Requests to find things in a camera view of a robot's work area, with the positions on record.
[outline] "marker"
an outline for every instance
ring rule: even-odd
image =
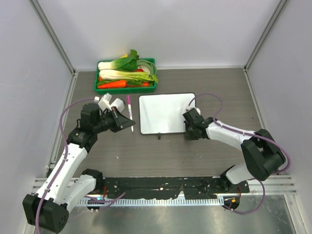
[[[132,120],[130,95],[127,95],[127,102],[128,102],[129,116],[130,116],[130,119]]]

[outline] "gray wall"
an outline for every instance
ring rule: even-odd
[[[250,69],[267,128],[292,156],[292,175],[312,220],[312,1],[291,0]]]
[[[279,0],[39,0],[77,69],[137,49],[158,66],[245,65]]]
[[[22,199],[43,176],[70,73],[27,0],[0,1],[1,233],[25,227]]]

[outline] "green basket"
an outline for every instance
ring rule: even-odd
[[[144,60],[147,60],[149,62],[152,62],[155,64],[154,58],[143,58]],[[149,87],[129,87],[129,88],[115,88],[115,89],[98,89],[97,83],[98,83],[98,75],[99,75],[99,69],[98,64],[100,62],[111,62],[112,60],[102,60],[97,63],[97,73],[96,73],[96,80],[94,82],[94,90],[99,94],[136,94],[136,93],[152,93],[154,92],[155,88],[157,87],[157,83],[154,82],[153,86]]]

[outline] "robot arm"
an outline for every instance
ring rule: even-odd
[[[245,163],[234,165],[227,169],[221,177],[225,180],[225,187],[231,187],[244,180],[256,178],[264,181],[285,163],[285,157],[279,148],[264,140],[260,140],[246,133],[259,135],[273,140],[270,133],[264,129],[257,132],[245,131],[222,123],[216,124],[212,117],[204,119],[196,108],[183,114],[186,124],[186,139],[200,138],[222,141],[242,151]],[[235,129],[242,134],[228,130]]]
[[[67,188],[79,164],[86,158],[92,146],[98,139],[98,134],[111,130],[118,132],[135,125],[135,122],[123,116],[123,101],[116,99],[109,104],[110,94],[106,94],[98,103],[89,103],[81,110],[81,119],[77,120],[76,128],[67,139],[68,154],[65,159],[65,150],[45,184],[38,189],[35,195],[26,195],[23,207],[27,222],[35,225],[35,217],[39,201],[43,197],[47,185],[54,178],[63,164],[57,177],[44,197],[40,209],[39,226],[52,232],[59,233],[65,226],[69,213],[74,206],[88,193],[100,191],[104,180],[101,172],[87,169],[82,176]]]

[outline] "white board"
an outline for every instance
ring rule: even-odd
[[[195,94],[143,95],[139,97],[142,134],[183,133],[183,113]]]

